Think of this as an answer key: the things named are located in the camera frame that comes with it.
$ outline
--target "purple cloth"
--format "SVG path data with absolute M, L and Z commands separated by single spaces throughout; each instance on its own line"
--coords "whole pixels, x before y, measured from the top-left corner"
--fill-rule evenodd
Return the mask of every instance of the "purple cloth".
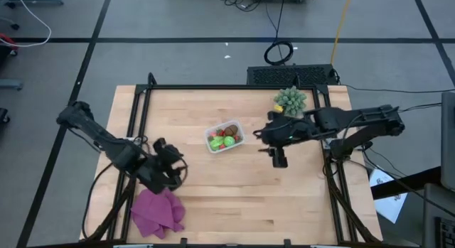
M 179 222 L 185 216 L 185 208 L 169 189 L 158 195 L 147 189 L 141 191 L 131 212 L 142 237 L 154 234 L 163 239 L 166 228 L 174 232 L 184 229 Z

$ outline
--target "brown ball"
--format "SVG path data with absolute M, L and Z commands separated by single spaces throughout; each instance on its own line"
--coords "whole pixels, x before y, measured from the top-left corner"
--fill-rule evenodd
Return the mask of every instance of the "brown ball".
M 236 135 L 237 131 L 238 131 L 237 126 L 235 126 L 234 124 L 230 125 L 225 128 L 225 136 L 234 136 Z

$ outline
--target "yellow cable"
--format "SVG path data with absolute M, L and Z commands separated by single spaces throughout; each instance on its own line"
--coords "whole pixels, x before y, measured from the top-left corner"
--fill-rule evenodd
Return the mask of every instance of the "yellow cable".
M 343 13 L 341 14 L 340 24 L 338 25 L 338 28 L 336 30 L 335 43 L 333 44 L 332 56 L 330 57 L 330 64 L 332 64 L 332 65 L 333 65 L 333 59 L 335 58 L 336 46 L 338 45 L 338 37 L 340 36 L 341 27 L 343 26 L 344 17 L 346 16 L 346 12 L 348 11 L 349 3 L 350 3 L 350 0 L 346 0 L 346 3 L 344 4 L 344 8 L 343 8 Z

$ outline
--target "white paper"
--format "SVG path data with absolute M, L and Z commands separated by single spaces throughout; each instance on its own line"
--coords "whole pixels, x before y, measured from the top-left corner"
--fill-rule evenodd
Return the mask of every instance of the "white paper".
M 386 183 L 391 180 L 393 179 L 388 174 L 375 169 L 370 175 L 370 187 Z M 398 215 L 400 215 L 401 208 L 405 203 L 406 195 L 407 193 L 403 193 L 389 198 L 375 200 L 376 212 L 395 224 Z

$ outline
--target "white cable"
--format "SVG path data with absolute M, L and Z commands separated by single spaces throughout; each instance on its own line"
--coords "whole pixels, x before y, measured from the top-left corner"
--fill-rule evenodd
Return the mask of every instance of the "white cable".
M 40 18 L 38 18 L 32 11 L 30 11 L 30 9 L 28 9 L 27 5 L 23 2 L 23 0 L 20 0 L 21 3 L 23 4 L 23 7 L 25 7 L 27 9 L 27 11 L 33 16 L 35 17 L 35 19 L 37 19 L 39 22 L 41 22 L 48 30 L 49 30 L 49 35 L 48 37 L 41 43 L 35 43 L 35 44 L 30 44 L 30 45 L 16 45 L 16 44 L 12 44 L 12 43 L 8 43 L 6 41 L 4 41 L 3 39 L 0 38 L 0 41 L 9 45 L 9 46 L 16 46 L 16 47 L 19 47 L 19 48 L 27 48 L 27 47 L 32 47 L 32 46 L 37 46 L 37 45 L 44 45 L 45 43 L 47 43 L 49 41 L 49 38 L 50 38 L 50 35 L 52 35 L 52 30 L 49 28 L 49 26 L 44 23 L 44 21 L 42 21 Z

